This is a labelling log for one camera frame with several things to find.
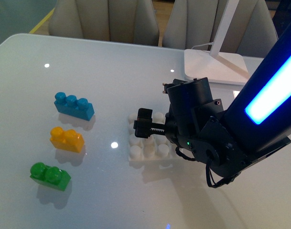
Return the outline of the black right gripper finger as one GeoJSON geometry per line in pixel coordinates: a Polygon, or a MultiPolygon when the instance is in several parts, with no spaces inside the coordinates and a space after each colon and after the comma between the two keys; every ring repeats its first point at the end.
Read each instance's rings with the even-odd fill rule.
{"type": "Polygon", "coordinates": [[[153,123],[151,119],[135,120],[133,129],[135,136],[139,138],[149,138],[151,135],[165,135],[165,125],[153,123]]]}
{"type": "Polygon", "coordinates": [[[152,110],[147,108],[140,108],[138,110],[137,119],[152,119],[152,110]]]}

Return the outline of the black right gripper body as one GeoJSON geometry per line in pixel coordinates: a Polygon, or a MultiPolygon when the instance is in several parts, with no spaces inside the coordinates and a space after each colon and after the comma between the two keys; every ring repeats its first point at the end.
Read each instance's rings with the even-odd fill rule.
{"type": "Polygon", "coordinates": [[[206,77],[190,82],[174,79],[163,86],[170,100],[165,134],[180,148],[189,149],[209,118],[224,111],[222,101],[213,99],[206,77]]]}

